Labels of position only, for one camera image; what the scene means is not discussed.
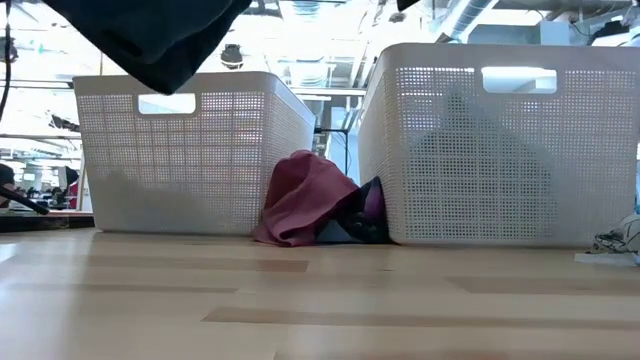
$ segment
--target red towel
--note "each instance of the red towel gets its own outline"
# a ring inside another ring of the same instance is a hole
[[[296,151],[273,170],[262,222],[253,229],[253,237],[278,246],[312,245],[332,210],[356,190],[358,186],[331,161]]]

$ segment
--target wooden floor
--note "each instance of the wooden floor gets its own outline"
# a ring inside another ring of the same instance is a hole
[[[0,359],[640,359],[640,269],[572,257],[5,234]]]

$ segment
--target white plastic basket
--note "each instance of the white plastic basket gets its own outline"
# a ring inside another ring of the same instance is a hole
[[[276,163],[311,147],[314,115],[273,74],[197,74],[191,114],[142,114],[129,76],[74,85],[102,230],[247,235]]]
[[[587,245],[631,213],[636,48],[402,44],[380,56],[359,134],[400,243]],[[483,67],[555,70],[553,94],[489,93]]]

